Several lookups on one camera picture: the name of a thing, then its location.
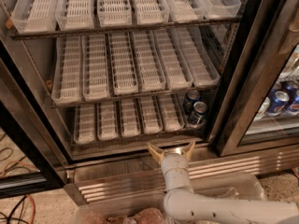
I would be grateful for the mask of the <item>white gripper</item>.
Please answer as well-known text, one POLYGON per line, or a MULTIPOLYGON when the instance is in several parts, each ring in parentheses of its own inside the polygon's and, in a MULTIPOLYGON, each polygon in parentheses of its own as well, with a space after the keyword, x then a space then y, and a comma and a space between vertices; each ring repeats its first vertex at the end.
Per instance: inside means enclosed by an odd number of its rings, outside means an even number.
POLYGON ((195 143, 190 142, 181 150, 182 155, 178 153, 169 153, 165 156, 165 152, 162 149, 151 143, 148 143, 148 151, 152 158, 155 159, 158 164, 161 164, 164 175, 175 169, 187 170, 189 166, 189 160, 192 157, 194 149, 195 143))

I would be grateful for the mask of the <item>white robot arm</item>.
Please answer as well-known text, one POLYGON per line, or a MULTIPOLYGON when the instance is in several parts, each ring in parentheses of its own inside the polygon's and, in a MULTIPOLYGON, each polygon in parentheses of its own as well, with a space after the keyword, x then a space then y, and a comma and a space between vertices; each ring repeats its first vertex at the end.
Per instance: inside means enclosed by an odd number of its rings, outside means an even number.
POLYGON ((219 224, 298 224, 296 203, 212 198, 196 194, 189 177, 189 161, 195 143, 180 153, 167 152, 148 143, 152 158, 161 165, 166 194, 164 211, 178 224, 199 220, 219 224))

